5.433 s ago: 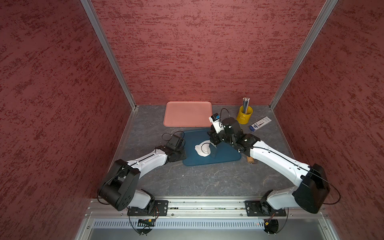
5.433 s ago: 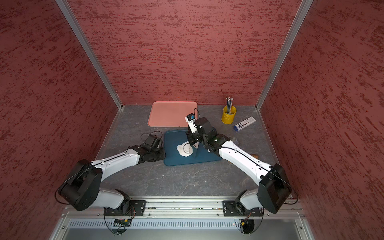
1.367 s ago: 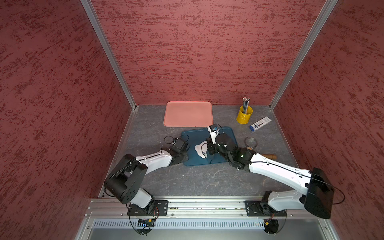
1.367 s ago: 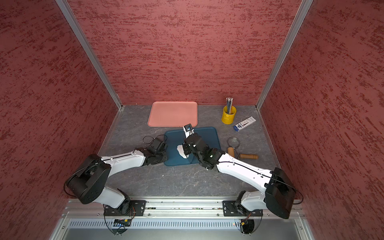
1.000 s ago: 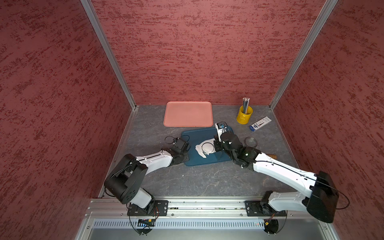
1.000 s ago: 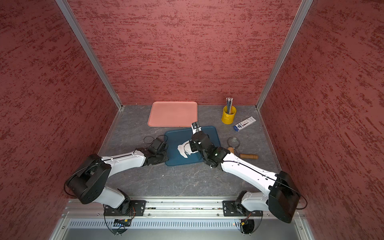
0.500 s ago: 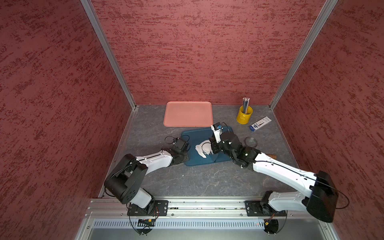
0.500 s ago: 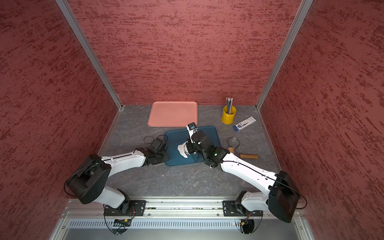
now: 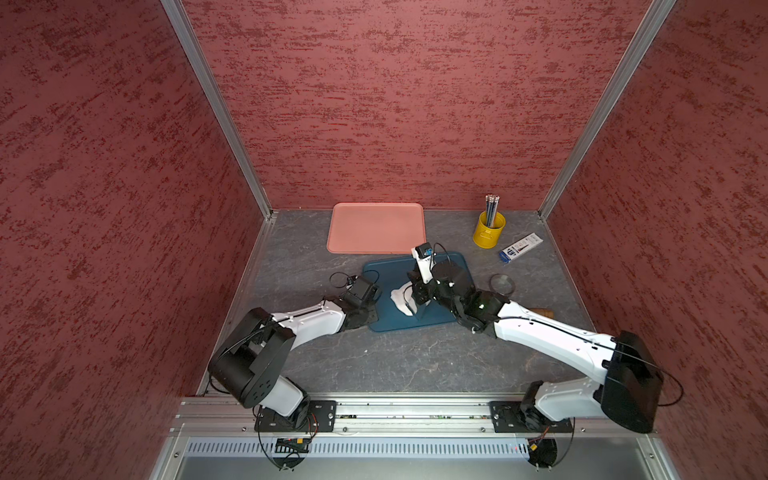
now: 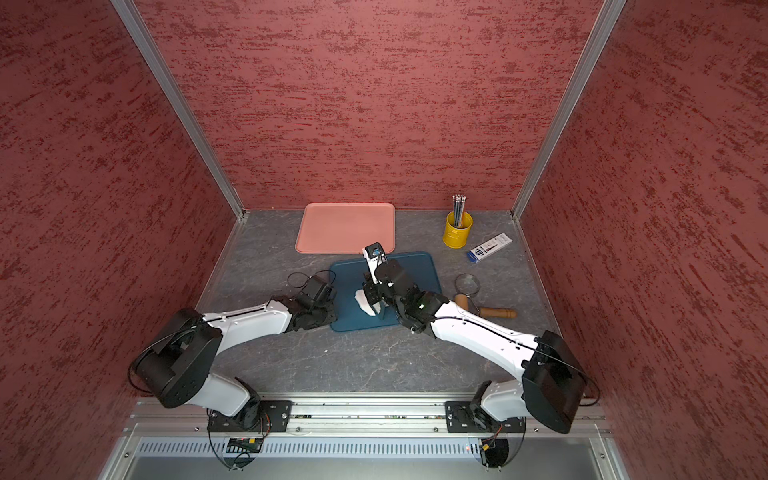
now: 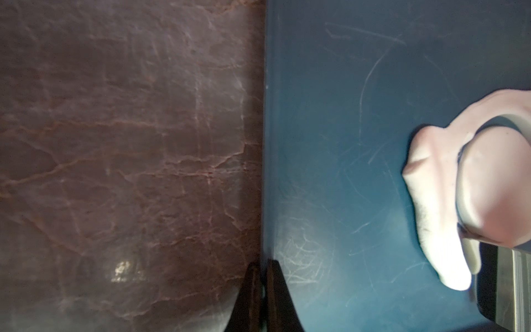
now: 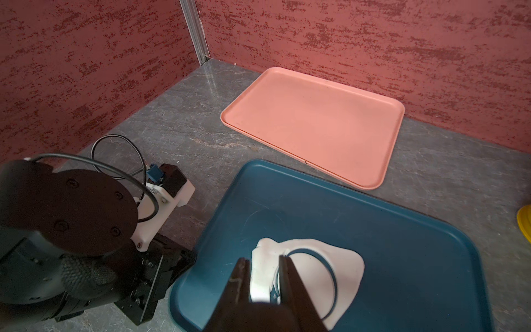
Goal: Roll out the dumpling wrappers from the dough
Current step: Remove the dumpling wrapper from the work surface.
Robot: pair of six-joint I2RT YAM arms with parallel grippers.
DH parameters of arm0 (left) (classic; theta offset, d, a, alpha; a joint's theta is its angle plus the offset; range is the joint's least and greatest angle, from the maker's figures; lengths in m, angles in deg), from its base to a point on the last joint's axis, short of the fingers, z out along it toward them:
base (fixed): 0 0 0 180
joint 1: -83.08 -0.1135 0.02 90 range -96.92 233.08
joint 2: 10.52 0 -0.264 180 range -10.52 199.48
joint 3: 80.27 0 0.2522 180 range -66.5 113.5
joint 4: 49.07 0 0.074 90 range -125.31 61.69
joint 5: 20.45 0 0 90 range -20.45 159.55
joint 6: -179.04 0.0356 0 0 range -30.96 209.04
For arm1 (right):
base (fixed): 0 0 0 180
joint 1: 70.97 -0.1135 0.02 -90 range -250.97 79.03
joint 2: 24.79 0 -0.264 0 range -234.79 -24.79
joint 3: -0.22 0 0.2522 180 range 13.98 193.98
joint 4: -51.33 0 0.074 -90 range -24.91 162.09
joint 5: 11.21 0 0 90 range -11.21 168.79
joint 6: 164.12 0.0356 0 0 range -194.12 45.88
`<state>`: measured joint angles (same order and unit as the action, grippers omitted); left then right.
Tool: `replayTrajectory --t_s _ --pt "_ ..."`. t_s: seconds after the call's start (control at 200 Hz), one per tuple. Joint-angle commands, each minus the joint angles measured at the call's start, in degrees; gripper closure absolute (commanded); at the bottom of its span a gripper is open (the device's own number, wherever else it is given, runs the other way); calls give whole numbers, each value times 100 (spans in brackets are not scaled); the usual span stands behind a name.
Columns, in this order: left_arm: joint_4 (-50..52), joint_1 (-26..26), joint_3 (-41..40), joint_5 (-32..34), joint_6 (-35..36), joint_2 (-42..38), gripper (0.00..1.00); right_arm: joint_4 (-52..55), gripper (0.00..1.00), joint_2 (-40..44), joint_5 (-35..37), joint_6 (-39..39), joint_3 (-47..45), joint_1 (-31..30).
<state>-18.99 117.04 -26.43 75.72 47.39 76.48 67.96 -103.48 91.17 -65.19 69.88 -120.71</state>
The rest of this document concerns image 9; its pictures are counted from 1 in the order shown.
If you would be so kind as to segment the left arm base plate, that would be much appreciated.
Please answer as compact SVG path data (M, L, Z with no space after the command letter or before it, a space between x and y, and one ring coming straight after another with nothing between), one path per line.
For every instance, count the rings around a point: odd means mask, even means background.
M306 400L289 416L261 407L256 415L254 430L259 432L303 432L308 434L332 432L338 403L333 400Z

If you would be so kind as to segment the teal tray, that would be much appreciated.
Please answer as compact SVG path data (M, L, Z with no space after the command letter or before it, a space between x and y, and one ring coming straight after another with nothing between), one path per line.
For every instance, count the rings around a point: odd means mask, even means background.
M458 252L437 253L435 263L441 261L456 263L469 273L464 256ZM405 284L411 284L408 273L416 267L416 261L412 257L378 260L364 265L364 276L374 280L380 290L375 304L378 321L369 326L370 330L383 333L456 322L452 313L438 304L429 306L422 321L417 321L414 316L406 316L396 308L390 294Z

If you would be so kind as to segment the white dough piece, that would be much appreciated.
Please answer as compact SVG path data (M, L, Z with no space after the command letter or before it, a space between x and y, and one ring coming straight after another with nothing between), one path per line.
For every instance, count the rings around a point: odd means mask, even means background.
M393 290L390 298L402 314L409 317L416 315L418 306L413 299L411 284L405 284L401 288Z

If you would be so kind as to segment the wooden rolling pin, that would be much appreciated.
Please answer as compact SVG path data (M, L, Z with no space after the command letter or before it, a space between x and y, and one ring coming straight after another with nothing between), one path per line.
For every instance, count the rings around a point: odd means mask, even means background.
M552 320L555 319L554 311L548 308L531 308L530 311L539 317L545 317Z

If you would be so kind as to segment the metal dough scraper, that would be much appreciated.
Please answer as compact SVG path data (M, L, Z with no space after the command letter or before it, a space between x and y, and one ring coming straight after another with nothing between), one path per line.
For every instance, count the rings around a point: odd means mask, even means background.
M425 315L427 314L427 310L429 306L432 304L432 300L428 299L424 303L416 304L415 312L414 312L414 318L417 321L422 321Z

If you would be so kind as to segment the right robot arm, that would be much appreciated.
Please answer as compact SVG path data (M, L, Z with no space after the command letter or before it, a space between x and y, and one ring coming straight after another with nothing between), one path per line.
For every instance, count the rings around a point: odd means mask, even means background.
M635 433L653 431L664 378L639 336L611 336L548 318L475 287L450 261L417 262L408 279L403 311L437 304L473 334L526 346L580 372L575 380L530 384L515 412L528 430L544 431L566 419L606 418Z

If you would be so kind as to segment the metal ring cutter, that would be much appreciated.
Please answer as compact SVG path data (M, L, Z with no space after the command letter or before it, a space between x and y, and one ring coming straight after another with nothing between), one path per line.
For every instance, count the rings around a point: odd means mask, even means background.
M508 275L496 273L489 278L489 287L497 294L510 296L514 293L516 284Z

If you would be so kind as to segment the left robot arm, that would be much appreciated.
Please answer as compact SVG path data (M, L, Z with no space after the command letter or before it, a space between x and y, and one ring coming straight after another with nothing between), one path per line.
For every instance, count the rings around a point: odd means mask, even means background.
M310 429L309 395L282 375L292 350L321 337L378 320L379 287L364 276L347 280L339 296L286 313L248 311L208 363L208 373L245 408L260 407L291 430Z

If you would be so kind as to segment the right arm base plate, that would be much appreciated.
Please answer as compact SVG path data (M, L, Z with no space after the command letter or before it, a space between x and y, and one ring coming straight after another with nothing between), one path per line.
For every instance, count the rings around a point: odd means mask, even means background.
M491 401L490 418L496 433L572 433L570 420L558 422L548 419L533 405L522 401Z

